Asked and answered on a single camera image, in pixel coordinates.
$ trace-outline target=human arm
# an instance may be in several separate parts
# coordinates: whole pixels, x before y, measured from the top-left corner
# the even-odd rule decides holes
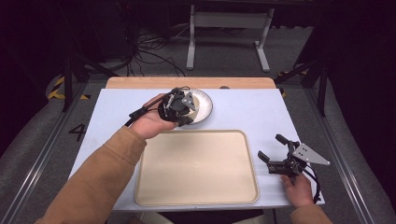
[[[296,208],[291,214],[294,224],[332,223],[323,210],[312,199],[311,182],[305,175],[297,175],[294,183],[286,175],[280,176],[286,189],[286,195]]]
[[[82,163],[36,223],[105,223],[134,173],[146,139],[175,127],[157,111],[121,127]]]

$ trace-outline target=black equipment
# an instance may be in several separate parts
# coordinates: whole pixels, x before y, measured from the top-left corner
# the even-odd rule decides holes
[[[305,144],[299,142],[293,142],[282,136],[281,134],[276,135],[276,140],[283,145],[288,145],[289,152],[287,158],[283,161],[270,161],[262,151],[259,151],[259,158],[265,162],[268,166],[269,174],[276,175],[287,175],[291,179],[294,179],[297,175],[302,172],[308,174],[315,182],[317,182],[317,192],[314,196],[314,203],[320,201],[320,184],[318,182],[318,176],[316,171],[309,166],[307,163],[318,163],[323,165],[330,165],[329,161],[322,158],[317,152],[312,150]],[[313,175],[306,171],[305,167],[309,167],[313,171]]]
[[[177,122],[178,127],[193,123],[194,120],[187,116],[190,113],[190,110],[196,110],[192,99],[192,93],[189,90],[189,87],[172,89],[170,92],[164,94],[149,105],[142,106],[142,108],[130,114],[130,119],[125,123],[125,126],[129,127],[132,123],[151,110],[158,110],[161,119]],[[160,102],[158,108],[149,109],[158,102]]]

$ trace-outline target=wooden tray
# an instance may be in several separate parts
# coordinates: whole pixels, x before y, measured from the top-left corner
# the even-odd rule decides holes
[[[170,131],[148,140],[135,200],[142,206],[253,203],[259,191],[241,131]]]

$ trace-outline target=brown sleeve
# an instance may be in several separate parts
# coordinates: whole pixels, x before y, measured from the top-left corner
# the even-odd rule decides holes
[[[297,208],[290,214],[290,217],[293,224],[332,223],[323,210],[315,204]]]
[[[36,223],[105,223],[146,144],[129,128],[119,129],[82,163]]]

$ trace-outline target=table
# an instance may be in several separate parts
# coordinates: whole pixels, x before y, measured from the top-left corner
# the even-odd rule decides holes
[[[262,209],[289,206],[290,203],[286,198],[279,176],[269,175],[265,163],[257,157],[258,150],[262,150],[274,161],[281,161],[286,158],[288,150],[275,140],[277,133],[284,134],[293,141],[299,140],[281,94],[275,88],[274,81],[268,77],[112,77],[99,96],[72,174],[127,119],[127,114],[131,112],[131,105],[133,108],[141,106],[147,99],[160,92],[167,92],[174,87],[186,85],[205,91],[212,98],[216,110],[212,111],[206,121],[192,126],[183,126],[179,129],[238,129],[244,132],[247,135],[250,156],[259,186],[258,200],[254,203],[140,206],[134,200],[136,174],[139,170],[139,165],[137,165],[131,182],[121,194],[114,210],[161,212]],[[219,90],[221,86],[227,86],[230,90]],[[246,96],[246,100],[235,106],[235,98],[241,95]],[[256,104],[257,100],[266,103]],[[246,111],[251,113],[241,118],[241,114]],[[311,181],[311,183],[313,185],[312,190],[315,190],[315,182]]]

